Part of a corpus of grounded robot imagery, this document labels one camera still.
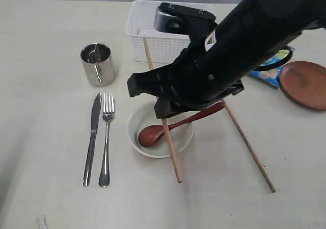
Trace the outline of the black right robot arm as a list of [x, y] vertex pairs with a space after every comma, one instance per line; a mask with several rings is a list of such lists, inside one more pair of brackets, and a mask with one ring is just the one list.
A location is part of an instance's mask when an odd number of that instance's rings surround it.
[[155, 114], [162, 119], [243, 91], [246, 74], [304, 30], [325, 27], [325, 0], [242, 0], [220, 23], [205, 10], [161, 3], [154, 26], [190, 39], [171, 64], [133, 73], [127, 81], [130, 97], [157, 97]]

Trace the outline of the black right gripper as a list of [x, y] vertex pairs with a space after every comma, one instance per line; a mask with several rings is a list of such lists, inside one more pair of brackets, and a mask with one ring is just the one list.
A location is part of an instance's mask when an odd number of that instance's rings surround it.
[[234, 52], [243, 41], [242, 33], [241, 22], [222, 22], [206, 33], [192, 31], [190, 44], [173, 63], [130, 76], [130, 97], [156, 96], [156, 118], [166, 119], [239, 93], [244, 89], [240, 79], [245, 70]]

